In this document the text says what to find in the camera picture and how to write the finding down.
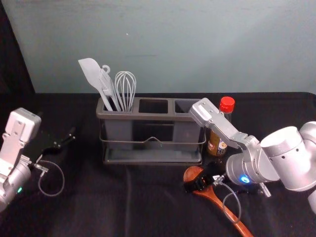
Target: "wooden spoon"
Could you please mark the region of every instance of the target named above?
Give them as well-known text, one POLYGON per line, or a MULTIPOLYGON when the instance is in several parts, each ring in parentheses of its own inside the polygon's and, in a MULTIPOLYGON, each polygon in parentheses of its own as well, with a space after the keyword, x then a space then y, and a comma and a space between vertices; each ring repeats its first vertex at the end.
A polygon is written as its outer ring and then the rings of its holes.
MULTIPOLYGON (((189 182, 194 180, 201 172, 203 169, 201 167, 197 166, 191 166, 187 168, 187 170, 184 172, 183 175, 183 181, 184 182, 189 182)), ((216 194, 214 193, 213 186, 209 185, 206 189, 203 191, 193 191, 194 194, 205 197, 209 199, 211 202, 216 204, 223 212, 223 203, 217 198, 216 194)), ((225 207, 226 213, 228 216, 233 220, 236 221, 238 218, 227 208, 225 207)), ((239 231, 239 233, 244 236, 244 237, 252 237, 252 233, 247 229, 247 227, 241 222, 237 222, 234 224, 235 228, 239 231)))

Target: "whisk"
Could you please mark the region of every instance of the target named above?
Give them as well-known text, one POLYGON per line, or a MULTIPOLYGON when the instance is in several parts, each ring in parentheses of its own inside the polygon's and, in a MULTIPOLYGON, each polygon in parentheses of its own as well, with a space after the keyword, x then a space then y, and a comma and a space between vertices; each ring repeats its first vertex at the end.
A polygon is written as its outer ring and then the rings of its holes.
POLYGON ((131 111, 136 91, 136 77, 134 74, 126 71, 118 72, 115 76, 114 87, 122 110, 131 111))

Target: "gray utensil holder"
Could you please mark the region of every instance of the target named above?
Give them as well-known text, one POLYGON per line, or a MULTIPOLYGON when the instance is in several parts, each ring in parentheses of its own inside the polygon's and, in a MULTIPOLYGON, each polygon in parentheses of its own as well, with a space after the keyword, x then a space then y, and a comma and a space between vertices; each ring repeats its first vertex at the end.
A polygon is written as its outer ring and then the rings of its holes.
POLYGON ((99 99, 100 140, 111 150, 196 152, 204 130, 188 114, 198 99, 135 97, 131 112, 107 111, 99 99))

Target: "bottle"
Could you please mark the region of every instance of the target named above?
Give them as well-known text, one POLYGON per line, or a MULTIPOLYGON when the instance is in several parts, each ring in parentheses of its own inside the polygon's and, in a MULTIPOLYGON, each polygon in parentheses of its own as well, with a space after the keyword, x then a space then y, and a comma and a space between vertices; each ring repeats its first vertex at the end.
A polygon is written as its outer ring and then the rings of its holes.
MULTIPOLYGON (((221 99, 219 110, 224 113, 225 118, 231 122, 232 112, 234 110, 235 100, 232 97, 225 96, 221 99)), ((227 150, 227 145, 212 130, 207 142, 207 151, 210 155, 222 157, 227 150)))

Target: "black tablecloth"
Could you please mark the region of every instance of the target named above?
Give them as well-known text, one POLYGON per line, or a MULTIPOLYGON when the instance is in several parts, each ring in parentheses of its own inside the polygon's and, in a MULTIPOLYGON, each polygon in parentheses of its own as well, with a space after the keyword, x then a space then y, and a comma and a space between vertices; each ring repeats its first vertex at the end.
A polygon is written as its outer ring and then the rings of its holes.
MULTIPOLYGON (((315 97, 308 93, 236 93, 235 127, 263 139, 285 126, 298 128, 316 120, 315 97)), ((215 105, 223 94, 140 94, 138 96, 202 98, 215 105)), ((77 139, 58 156, 45 157, 64 170, 66 184, 58 197, 37 189, 38 172, 0 214, 0 236, 238 236, 211 202, 186 194, 185 166, 102 164, 97 94, 1 95, 0 129, 9 112, 24 107, 43 112, 41 129, 64 136, 76 126, 77 139)), ((44 185, 60 187, 60 174, 50 167, 44 185)), ((271 198, 240 195, 242 221, 255 236, 315 236, 316 215, 307 192, 291 192, 281 182, 267 184, 271 198)))

